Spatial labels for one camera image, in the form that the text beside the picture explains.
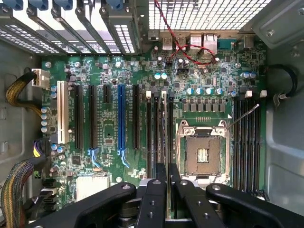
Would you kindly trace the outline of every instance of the mounting hole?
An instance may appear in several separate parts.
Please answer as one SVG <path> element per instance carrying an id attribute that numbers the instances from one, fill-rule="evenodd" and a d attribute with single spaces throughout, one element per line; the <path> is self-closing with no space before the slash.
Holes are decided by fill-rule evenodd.
<path id="1" fill-rule="evenodd" d="M 148 217 L 151 218 L 151 219 L 153 218 L 153 216 L 154 216 L 153 212 L 150 212 L 150 213 L 148 214 Z"/>
<path id="2" fill-rule="evenodd" d="M 204 218 L 205 218 L 205 219 L 209 219 L 209 218 L 210 218 L 210 215 L 209 215 L 208 213 L 205 213 L 205 214 L 204 214 Z"/>

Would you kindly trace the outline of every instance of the black wire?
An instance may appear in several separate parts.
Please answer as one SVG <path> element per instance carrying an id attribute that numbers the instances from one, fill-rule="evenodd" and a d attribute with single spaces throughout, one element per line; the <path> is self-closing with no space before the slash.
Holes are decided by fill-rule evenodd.
<path id="1" fill-rule="evenodd" d="M 295 95 L 296 89 L 298 87 L 298 77 L 295 74 L 295 72 L 289 68 L 288 66 L 282 65 L 282 64 L 274 64 L 267 67 L 268 69 L 281 69 L 287 72 L 289 74 L 291 81 L 292 81 L 292 87 L 291 90 L 286 93 L 286 97 L 292 97 Z"/>

